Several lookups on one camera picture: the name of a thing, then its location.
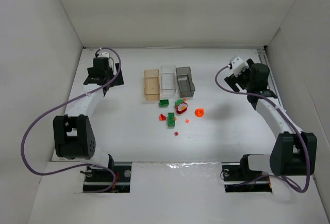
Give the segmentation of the red flower lego piece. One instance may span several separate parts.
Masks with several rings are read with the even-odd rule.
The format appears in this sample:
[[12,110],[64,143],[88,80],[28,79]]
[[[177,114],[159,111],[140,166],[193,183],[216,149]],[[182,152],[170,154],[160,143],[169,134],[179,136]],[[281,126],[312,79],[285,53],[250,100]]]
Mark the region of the red flower lego piece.
[[179,103],[176,106],[176,113],[180,115],[184,113],[187,110],[187,108],[188,108],[188,104],[186,102]]

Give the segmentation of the green sloped lego brick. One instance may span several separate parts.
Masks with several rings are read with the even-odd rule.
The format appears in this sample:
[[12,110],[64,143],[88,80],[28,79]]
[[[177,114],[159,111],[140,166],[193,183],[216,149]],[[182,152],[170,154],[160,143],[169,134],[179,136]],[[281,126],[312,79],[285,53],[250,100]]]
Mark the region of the green sloped lego brick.
[[178,106],[178,105],[180,105],[181,103],[183,103],[184,102],[184,100],[177,100],[176,102],[175,102],[175,106]]

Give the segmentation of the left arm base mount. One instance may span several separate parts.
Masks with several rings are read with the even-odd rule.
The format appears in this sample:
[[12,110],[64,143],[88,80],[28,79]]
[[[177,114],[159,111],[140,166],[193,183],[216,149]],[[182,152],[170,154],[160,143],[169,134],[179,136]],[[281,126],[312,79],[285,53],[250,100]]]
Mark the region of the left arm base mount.
[[83,192],[102,191],[103,193],[130,193],[132,163],[116,163],[113,168],[113,175],[104,170],[95,167],[87,167],[81,170],[84,175]]

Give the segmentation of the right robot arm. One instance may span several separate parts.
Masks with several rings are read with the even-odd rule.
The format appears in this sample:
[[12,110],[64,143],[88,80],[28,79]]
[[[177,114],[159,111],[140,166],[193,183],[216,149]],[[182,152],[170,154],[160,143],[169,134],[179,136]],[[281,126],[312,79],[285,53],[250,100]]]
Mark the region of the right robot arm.
[[235,93],[246,91],[248,102],[264,118],[276,138],[270,155],[272,173],[277,176],[312,175],[317,138],[294,124],[284,109],[273,102],[277,96],[268,88],[268,66],[236,56],[230,60],[229,69],[232,74],[225,82]]

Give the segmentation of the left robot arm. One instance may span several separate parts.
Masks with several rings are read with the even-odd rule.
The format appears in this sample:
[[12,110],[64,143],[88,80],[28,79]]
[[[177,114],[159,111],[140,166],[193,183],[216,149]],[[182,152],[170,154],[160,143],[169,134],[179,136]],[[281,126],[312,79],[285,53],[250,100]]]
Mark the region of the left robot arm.
[[105,96],[110,87],[123,85],[122,73],[108,86],[94,93],[90,91],[108,83],[119,69],[118,63],[109,64],[113,60],[109,53],[102,52],[93,59],[93,66],[88,68],[88,76],[83,83],[83,97],[76,100],[73,106],[63,115],[53,119],[55,152],[60,158],[80,159],[91,165],[109,169],[114,168],[110,154],[96,147],[96,140],[90,118],[98,102]]

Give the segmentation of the green square lego brick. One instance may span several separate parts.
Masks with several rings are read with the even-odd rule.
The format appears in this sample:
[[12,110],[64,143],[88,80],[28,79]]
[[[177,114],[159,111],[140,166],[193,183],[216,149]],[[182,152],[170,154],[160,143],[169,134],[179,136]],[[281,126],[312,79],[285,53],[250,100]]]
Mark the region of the green square lego brick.
[[169,106],[169,100],[168,99],[159,100],[159,107],[167,107],[167,106]]

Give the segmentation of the green long lego brick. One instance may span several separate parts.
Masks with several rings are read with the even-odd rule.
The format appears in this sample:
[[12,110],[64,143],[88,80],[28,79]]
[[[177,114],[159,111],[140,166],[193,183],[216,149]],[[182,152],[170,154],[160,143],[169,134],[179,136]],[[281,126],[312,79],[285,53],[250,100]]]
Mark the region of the green long lego brick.
[[168,127],[175,127],[175,113],[168,113],[167,124]]

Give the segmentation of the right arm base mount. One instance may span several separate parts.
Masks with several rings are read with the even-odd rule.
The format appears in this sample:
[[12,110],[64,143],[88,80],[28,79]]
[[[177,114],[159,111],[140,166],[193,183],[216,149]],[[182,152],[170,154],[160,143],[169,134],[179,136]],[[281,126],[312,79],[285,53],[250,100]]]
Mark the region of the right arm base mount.
[[240,162],[222,163],[220,177],[226,193],[271,193],[268,177],[260,178],[262,171],[252,171]]

